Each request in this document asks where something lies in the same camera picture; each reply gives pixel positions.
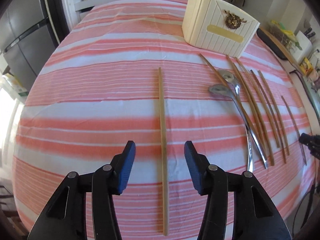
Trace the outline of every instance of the spoon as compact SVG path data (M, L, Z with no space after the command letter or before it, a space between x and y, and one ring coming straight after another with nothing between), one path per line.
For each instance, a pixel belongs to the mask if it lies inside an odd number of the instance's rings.
M240 83L238 79L228 70L220 69L218 70L220 75L230 84L233 85L236 93L236 97L240 100ZM253 172L253 158L252 158L252 143L251 143L251 137L250 137L250 129L245 126L245 133L247 136L247 144L248 144L248 164L247 164L247 170L250 172Z
M213 93L213 94L223 95L223 96L229 97L229 98L231 98L231 99L233 100L233 102L234 102L235 105L236 105L236 108L238 109L238 111L239 111L239 113L240 113L240 115L241 115L241 117L242 117L242 119L243 119L243 121L244 121L244 124L246 125L246 127L249 128L249 131L250 131L250 133L251 133L251 136L252 136L252 138L253 138L253 140L254 140L257 148L258 148L258 151L259 151L260 154L261 154L264 167L265 167L265 168L268 168L267 160L265 159L265 157L264 157L264 155L263 155L263 152L262 152L262 149L261 149L261 147L260 147L260 145L259 145L258 139L257 139L256 135L254 134L254 132L252 131L252 129L251 129L251 127L250 127L250 125L249 125L246 117L244 116L244 113L243 113L242 110L241 110L241 107L240 107L240 105L239 105L239 103L238 103L238 101L237 101L237 99L236 99L236 96L235 96L234 93L231 91L231 89L228 88L228 87L226 87L226 86L224 86L224 85L222 85L222 84L218 84L218 85L214 85L214 86L212 86L212 87L209 87L209 91L210 91L211 93Z

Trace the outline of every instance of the stainless steel refrigerator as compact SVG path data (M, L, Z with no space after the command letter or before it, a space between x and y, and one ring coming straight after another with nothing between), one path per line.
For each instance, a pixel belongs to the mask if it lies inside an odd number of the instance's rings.
M69 33L61 0L11 0L0 19L0 51L28 90Z

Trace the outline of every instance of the gold ornament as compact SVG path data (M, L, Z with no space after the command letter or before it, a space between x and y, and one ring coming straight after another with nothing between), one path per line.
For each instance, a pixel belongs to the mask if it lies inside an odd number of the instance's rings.
M241 26L241 23L247 22L244 19L240 19L238 15L235 15L234 13L230 13L230 11L224 10L224 12L228 14L224 23L229 29L236 30Z

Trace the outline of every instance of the wooden stick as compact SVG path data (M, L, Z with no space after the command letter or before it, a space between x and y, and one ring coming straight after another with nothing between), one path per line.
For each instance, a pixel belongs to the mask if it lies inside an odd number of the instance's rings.
M273 112L273 109L272 109L272 106L271 106L271 104L270 104L270 101L269 101L269 99L268 99L268 97L267 97L267 94L265 93L265 91L264 91L261 83L259 82L257 76L255 75L255 73L254 73L252 70L251 70L251 73L252 73L252 75L253 75L254 80L255 80L256 83L258 84L261 92L263 93L263 96L264 96L264 98L265 98L265 100L266 100L266 102L267 102L267 104L268 104L268 106L269 106L270 112L271 112L271 114L272 114L273 120L275 121L276 128L277 128L277 132L278 132L278 135L279 135L280 144L281 144L281 151L282 151L284 163L287 163L287 159L286 159L286 157L285 157L285 151L284 151L284 144L283 144L283 140L282 140L280 128L279 128L279 125L278 125L278 122L277 122L275 113Z
M161 157L162 157L162 208L163 208L163 235L169 234L169 183L167 167L167 138L165 124L164 90L161 68L159 73L159 113L161 130Z
M247 96L247 99L248 99L248 102L249 102L249 106L250 106L250 109L251 109L251 112L252 112L252 115L253 115L253 118L254 118L254 122L257 125L257 131L258 131L257 136L260 138L260 141L263 141L262 128L260 126L260 121L259 121L259 118L258 118L258 114L257 114L257 111L256 111L254 105L253 105L252 98L251 98L250 93L249 93L249 88L247 87L247 83L243 80L243 77L242 77L241 73L238 71L238 69L236 68L236 65L231 61L229 56L227 56L227 59L231 63L231 66L233 67L233 70L234 70L234 72L236 74L236 77L241 82L241 84L242 84L242 86L244 88L244 91L245 91L245 94Z
M217 71L217 70L214 68L214 66L212 66L211 63L210 63L202 54L199 54L199 55L200 55L201 58L204 59L204 61L207 63L207 65L216 73L216 75L218 76L220 82L221 82L223 85L229 87L228 82L221 76L221 74L219 73L219 71Z
M220 79L221 83L222 83L223 85L225 85L225 86L228 86L228 83L226 82L226 80L225 80L225 79L221 76L221 74L214 68L214 66L212 66L211 63L210 63L202 54L200 54L200 56L205 60L205 62L207 63L207 65L216 73L216 75L217 75L218 78ZM247 112L246 112L245 109L243 108L242 103L241 103L241 101L240 101L238 98L236 98L236 101L238 102L238 104L239 104L239 106L240 106L240 108L241 108L241 111L242 111L243 114L244 114L244 117L247 119L247 122L248 122L248 124L249 124L250 129L251 129L251 130L253 131L253 133L257 136L257 141L258 141L258 143L259 143L259 145L260 145L260 148L261 148L261 150L262 150L262 154L264 155L265 159L267 159L266 153L265 153L265 149L264 149L263 144L262 144L262 141L261 141L261 139L259 138L259 136L257 135L257 131L256 131L255 127L253 126L253 124L252 124L252 122L251 122L251 120L250 120Z
M259 100L261 101L262 103L262 106L264 108L264 110L266 111L266 114L268 116L268 119L269 119L269 122L270 122L270 125L271 125L271 129L272 129L272 132L273 132L273 135L276 139L276 145L277 145L277 148L280 148L280 143L279 143L279 139L278 139L278 135L277 135L277 132L276 132L276 127L275 127L275 124L273 123L273 119L272 119L272 116L269 112L269 109L262 97L262 94L259 90L259 88L257 87L256 83L254 82L254 80L252 79L252 77L250 76L249 72L247 71L247 69L244 67L244 65L242 64L242 62L236 58L237 62L239 63L239 65L242 67L242 69L244 70L245 74L247 75L247 77L249 78L250 82L252 83L253 85L253 88L254 90L257 92L257 95L259 97Z
M269 150L269 155L270 155L270 161L271 161L271 165L274 166L275 165L275 159L274 159L274 156L273 156L273 151L272 151L272 147L271 147L271 143L270 143L270 140L269 140L269 137L268 137L268 132L267 132L267 128L266 128L266 125L264 124L264 120L262 118L262 115L261 115L261 112L260 112L260 109L256 103L256 101L254 100L254 97L253 97L253 94L252 92L249 90L249 93L250 93L250 96L251 96L251 99L252 99L252 103L254 105L254 108L256 109L256 112L258 114L258 118L260 120L260 124L262 126L262 131L263 131L263 134L264 134L264 137L266 139L266 143L267 143L267 146L268 146L268 150Z
M291 53L287 50L287 48L275 37L273 36L270 32L268 32L266 29L263 27L259 27L260 30L262 30L265 35L267 35L273 43L281 50L281 52L285 55L285 57L288 59L290 64L301 74L303 75L302 71L300 70L298 62L295 60L295 58L291 55Z
M297 123L296 123L296 121L295 121L295 119L294 119L294 117L293 117L293 114L292 114L292 112L291 112L291 109L289 108L289 106L288 106L287 102L285 101L284 97L281 96L281 98L282 98L285 106L287 107L287 110L288 110L289 115L290 115L290 117L291 117L293 126L294 126L294 128L295 128L295 130L296 130L296 132L297 132L297 137L298 137L298 139L299 139L299 137L300 137L300 132L299 132ZM301 153L302 153L302 158L303 158L304 164L307 165L307 158L306 158L306 153L305 153L305 151L304 151L303 145L300 144L300 147L301 147L301 150L302 150Z
M285 147L286 147L286 149L287 149L287 155L290 155L290 152L289 152L289 144L288 144L288 139L287 139L287 134L285 133L284 124L283 124L282 117L281 117L279 108L278 108L278 106L277 106L276 100L275 100L275 98L273 97L273 94L272 94L272 92L271 92L271 90L270 90L270 87L269 87L266 79L264 78L262 72L261 72L260 70L258 70L258 72L259 72L259 74L260 74L260 76L261 76L261 78L262 78L262 81L263 81L264 85L266 86L266 88L267 88L267 90L268 90L268 93L269 93L269 95L270 95L270 98L271 98L271 100L272 100L272 103L273 103L273 105L275 106L275 110L276 110L276 112L277 112L278 119L279 119L279 121L280 121L281 129L282 129L282 133L283 133L283 136L284 136L284 143L285 143Z

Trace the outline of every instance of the striped tablecloth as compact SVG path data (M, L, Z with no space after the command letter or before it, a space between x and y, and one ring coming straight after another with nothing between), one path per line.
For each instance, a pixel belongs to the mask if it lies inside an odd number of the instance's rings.
M185 43L181 25L186 0L121 0L92 9L56 49L38 76L21 115L14 153L14 194L21 220L31 229L38 214L70 171L95 171L137 145L129 184L115 196L123 239L196 239L206 196L193 188L183 145L192 140L199 153L225 171L246 168L243 121L227 98L212 96L217 76L199 57L231 70L225 55ZM300 129L310 133L302 102L275 57L254 37L241 61L261 70L279 106L289 141L284 164L268 118L254 97L268 129L276 166L263 168L254 152L255 176L286 217L315 175L307 152L303 165L297 135L284 96ZM158 67L164 75L170 190L170 235L162 235L162 179ZM241 100L250 115L246 96ZM227 238L233 226L229 195ZM91 195L87 195L87 233L93 238Z

